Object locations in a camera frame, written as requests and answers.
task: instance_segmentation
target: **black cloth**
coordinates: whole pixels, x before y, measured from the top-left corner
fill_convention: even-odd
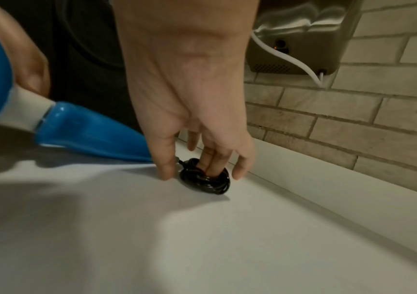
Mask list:
[[[84,106],[141,132],[105,0],[0,0],[49,61],[50,98]]]

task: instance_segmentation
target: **white countertop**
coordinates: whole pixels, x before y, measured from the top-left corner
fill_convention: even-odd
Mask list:
[[[213,196],[25,139],[0,130],[0,293],[417,293],[417,254],[254,175]]]

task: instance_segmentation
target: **stainless steel appliance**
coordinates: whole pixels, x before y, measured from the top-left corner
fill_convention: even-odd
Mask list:
[[[304,62],[317,75],[336,71],[359,19],[362,0],[262,0],[254,24],[268,46]],[[254,72],[305,74],[252,40],[246,55]]]

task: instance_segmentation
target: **brick wall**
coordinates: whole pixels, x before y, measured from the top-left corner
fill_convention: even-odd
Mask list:
[[[253,137],[417,191],[417,0],[366,0],[325,89],[247,66],[244,81]]]

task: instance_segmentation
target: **human hand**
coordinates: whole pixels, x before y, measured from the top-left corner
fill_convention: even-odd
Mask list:
[[[15,83],[39,95],[48,96],[48,61],[23,28],[0,8],[0,43],[13,68]]]
[[[198,167],[218,176],[233,151],[233,178],[252,167],[247,132],[244,56],[258,0],[115,0],[118,33],[137,119],[160,176],[174,176],[174,134],[186,127],[188,149],[199,133]]]

